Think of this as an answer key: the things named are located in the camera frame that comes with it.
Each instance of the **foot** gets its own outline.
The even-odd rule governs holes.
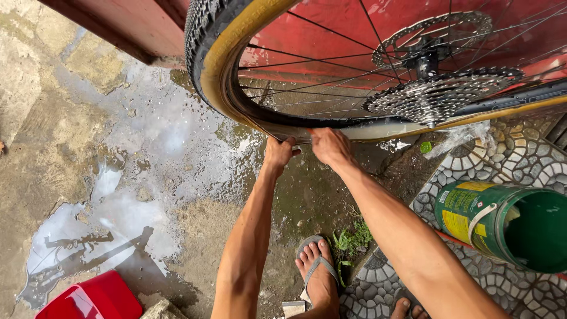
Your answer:
[[[390,319],[404,319],[407,316],[411,302],[409,299],[402,297],[396,302],[396,307],[392,312]],[[413,319],[427,319],[429,315],[424,311],[420,305],[416,305],[412,310]]]
[[[299,254],[300,259],[295,260],[295,265],[299,269],[303,280],[305,280],[305,275],[319,255],[323,255],[323,258],[331,265],[333,264],[331,250],[326,240],[320,240],[317,244],[312,242],[308,246],[305,246],[303,252]],[[336,313],[338,314],[337,284],[333,275],[331,275],[323,264],[317,266],[306,288],[313,308],[334,307],[337,308]]]

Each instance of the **hand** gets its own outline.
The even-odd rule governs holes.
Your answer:
[[[291,148],[295,145],[295,139],[288,137],[287,140],[279,142],[272,136],[268,137],[266,153],[264,156],[264,164],[262,167],[275,169],[276,175],[279,177],[284,172],[284,167],[289,160],[301,153],[300,149]]]
[[[307,129],[311,134],[313,153],[323,164],[336,170],[345,164],[356,164],[350,149],[350,140],[341,131],[332,128]]]

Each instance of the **plastic bag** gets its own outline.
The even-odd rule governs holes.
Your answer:
[[[494,137],[489,133],[489,130],[489,120],[453,127],[448,130],[449,133],[445,141],[436,145],[430,152],[425,153],[424,157],[427,159],[438,157],[475,138],[480,138],[480,141],[487,150],[496,150]]]

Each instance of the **bicycle wheel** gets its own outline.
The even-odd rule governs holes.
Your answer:
[[[201,97],[243,124],[371,140],[566,101],[565,13],[560,1],[194,0],[186,61]]]

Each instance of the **green bucket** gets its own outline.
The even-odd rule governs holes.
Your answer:
[[[556,191],[457,181],[438,193],[435,218],[489,258],[536,272],[567,270],[567,197]]]

